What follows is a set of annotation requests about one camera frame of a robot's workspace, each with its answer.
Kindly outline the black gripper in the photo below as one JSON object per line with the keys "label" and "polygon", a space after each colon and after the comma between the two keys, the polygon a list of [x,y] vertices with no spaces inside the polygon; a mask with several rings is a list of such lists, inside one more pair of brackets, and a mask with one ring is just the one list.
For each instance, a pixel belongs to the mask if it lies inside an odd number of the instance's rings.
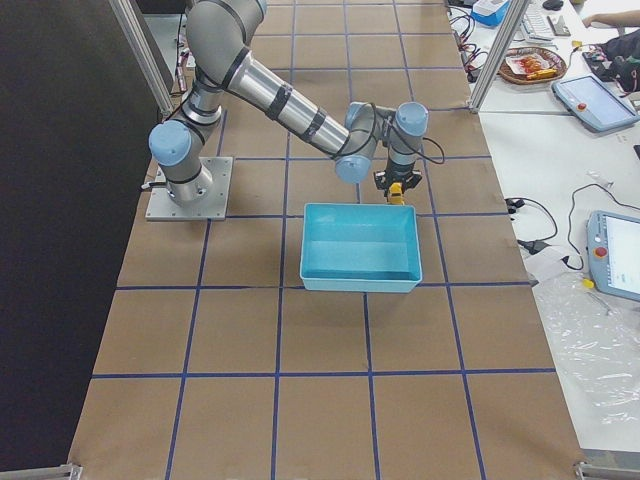
{"label": "black gripper", "polygon": [[375,171],[373,173],[374,182],[378,190],[389,192],[393,184],[398,183],[401,190],[406,192],[408,189],[415,188],[422,180],[422,174],[418,170],[412,170],[407,174],[400,175],[398,172],[386,170]]}

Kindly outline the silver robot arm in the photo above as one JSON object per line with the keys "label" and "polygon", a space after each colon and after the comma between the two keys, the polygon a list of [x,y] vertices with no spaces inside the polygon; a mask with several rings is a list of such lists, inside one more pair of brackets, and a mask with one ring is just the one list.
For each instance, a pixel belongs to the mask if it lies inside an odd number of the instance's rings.
{"label": "silver robot arm", "polygon": [[334,160],[337,176],[346,183],[362,182],[377,147],[384,146],[386,167],[375,173],[374,182],[388,202],[418,185],[422,175],[414,165],[427,129],[426,107],[353,102],[345,121],[337,122],[254,57],[250,43],[266,12],[263,1],[198,1],[190,9],[186,39],[196,64],[192,88],[149,135],[170,201],[191,206],[213,192],[214,176],[199,154],[221,118],[223,93],[262,111]]}

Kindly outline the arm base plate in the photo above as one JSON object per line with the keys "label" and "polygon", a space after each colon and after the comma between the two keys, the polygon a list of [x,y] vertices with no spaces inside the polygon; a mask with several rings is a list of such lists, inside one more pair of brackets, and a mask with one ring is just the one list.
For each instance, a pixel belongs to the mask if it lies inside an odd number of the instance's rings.
{"label": "arm base plate", "polygon": [[185,184],[168,182],[158,168],[145,218],[148,221],[224,221],[233,157],[201,157],[200,174]]}

